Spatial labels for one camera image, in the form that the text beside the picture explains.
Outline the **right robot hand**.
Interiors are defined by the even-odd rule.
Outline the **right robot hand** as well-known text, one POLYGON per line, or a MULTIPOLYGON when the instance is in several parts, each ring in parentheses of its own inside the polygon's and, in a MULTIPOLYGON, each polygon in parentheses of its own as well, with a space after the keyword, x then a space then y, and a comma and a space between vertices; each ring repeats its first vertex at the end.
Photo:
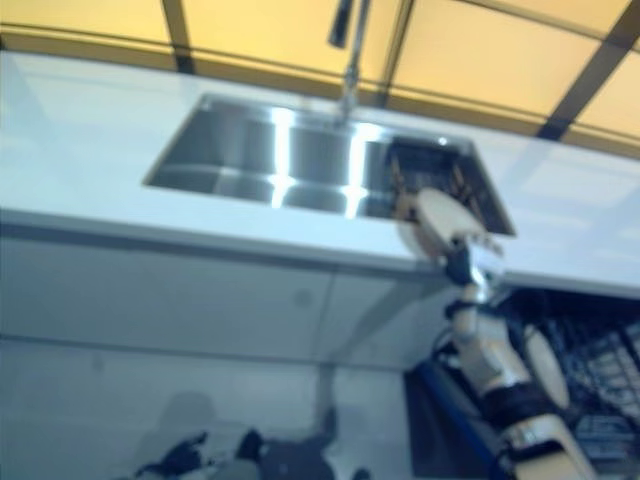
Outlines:
POLYGON ((445 230, 438 235, 444 272, 456 285, 491 286, 505 274, 504 252, 484 228, 445 230))

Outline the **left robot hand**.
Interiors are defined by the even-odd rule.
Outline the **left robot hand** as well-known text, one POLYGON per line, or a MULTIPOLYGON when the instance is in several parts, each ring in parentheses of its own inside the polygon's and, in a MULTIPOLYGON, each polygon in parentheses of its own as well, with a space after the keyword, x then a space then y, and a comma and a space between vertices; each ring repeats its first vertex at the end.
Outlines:
POLYGON ((180 442, 166 454, 165 465, 176 474, 201 467, 203 460, 200 448, 207 439, 208 433, 201 432, 180 442))

